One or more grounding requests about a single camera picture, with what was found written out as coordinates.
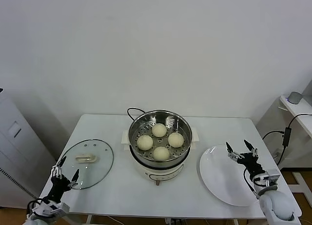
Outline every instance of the white table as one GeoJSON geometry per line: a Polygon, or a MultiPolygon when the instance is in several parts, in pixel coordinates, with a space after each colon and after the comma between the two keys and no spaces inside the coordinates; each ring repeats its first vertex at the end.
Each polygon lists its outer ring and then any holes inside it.
{"type": "MultiPolygon", "coordinates": [[[[176,178],[156,186],[154,182],[137,173],[130,152],[125,151],[121,144],[122,132],[132,122],[128,116],[83,115],[63,153],[82,140],[101,139],[111,145],[114,163],[109,174],[100,183],[88,189],[66,192],[62,201],[70,206],[70,212],[74,214],[161,218],[264,218],[258,202],[249,207],[236,207],[214,197],[200,180],[198,172],[199,159],[208,147],[228,141],[236,151],[247,151],[244,139],[258,148],[259,162],[264,168],[278,169],[252,121],[245,118],[206,117],[186,117],[186,120],[191,127],[197,129],[199,142],[196,150],[190,152],[183,171],[176,178]]],[[[297,216],[301,216],[301,210],[282,176],[278,187],[293,200],[295,212],[297,216]]],[[[50,188],[49,180],[41,197],[47,195],[50,188]]]]}

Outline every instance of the steamed bun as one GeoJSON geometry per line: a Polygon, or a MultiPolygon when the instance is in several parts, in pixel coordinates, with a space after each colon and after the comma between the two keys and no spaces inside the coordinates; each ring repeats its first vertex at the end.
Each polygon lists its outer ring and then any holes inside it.
{"type": "Polygon", "coordinates": [[[157,147],[153,152],[153,157],[157,161],[165,161],[169,159],[170,153],[169,150],[167,150],[166,147],[157,147]]]}
{"type": "Polygon", "coordinates": [[[152,133],[156,137],[163,137],[167,133],[167,128],[163,124],[155,124],[152,127],[152,133]]]}
{"type": "Polygon", "coordinates": [[[153,146],[153,139],[148,135],[142,135],[136,143],[140,150],[149,150],[153,146]]]}
{"type": "Polygon", "coordinates": [[[180,133],[174,132],[169,135],[168,142],[170,146],[179,148],[183,145],[184,138],[180,133]]]}

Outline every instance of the small device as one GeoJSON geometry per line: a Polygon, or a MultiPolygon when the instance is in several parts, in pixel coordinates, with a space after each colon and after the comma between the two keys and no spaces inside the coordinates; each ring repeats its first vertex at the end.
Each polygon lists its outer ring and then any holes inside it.
{"type": "Polygon", "coordinates": [[[283,146],[287,147],[289,145],[289,140],[291,138],[292,129],[286,127],[284,131],[284,138],[283,138],[283,146]]]}
{"type": "Polygon", "coordinates": [[[292,104],[298,104],[300,100],[302,99],[302,94],[298,92],[292,92],[291,95],[287,98],[287,100],[292,104]]]}

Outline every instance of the white wall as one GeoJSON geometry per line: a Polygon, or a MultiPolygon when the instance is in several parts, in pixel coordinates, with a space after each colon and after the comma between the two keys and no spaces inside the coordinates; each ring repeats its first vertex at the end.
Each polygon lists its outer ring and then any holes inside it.
{"type": "Polygon", "coordinates": [[[83,113],[251,117],[312,79],[311,0],[0,0],[0,87],[58,155],[83,113]]]}

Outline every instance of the metal steamer tray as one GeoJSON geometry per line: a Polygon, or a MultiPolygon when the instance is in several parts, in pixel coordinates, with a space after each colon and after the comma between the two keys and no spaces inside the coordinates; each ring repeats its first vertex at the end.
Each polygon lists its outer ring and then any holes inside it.
{"type": "Polygon", "coordinates": [[[192,142],[192,130],[189,124],[180,115],[157,110],[144,113],[133,121],[129,128],[129,142],[131,143],[131,153],[134,158],[142,165],[152,169],[170,169],[182,163],[190,151],[192,142]],[[155,137],[152,133],[152,127],[156,123],[166,126],[167,133],[163,137],[155,137]],[[178,132],[184,138],[184,143],[180,148],[173,148],[168,143],[168,137],[171,133],[178,132]],[[149,135],[153,139],[153,147],[143,151],[137,147],[137,139],[142,135],[149,135]],[[169,150],[170,158],[166,161],[156,161],[153,158],[153,151],[157,147],[166,147],[169,150]]]}

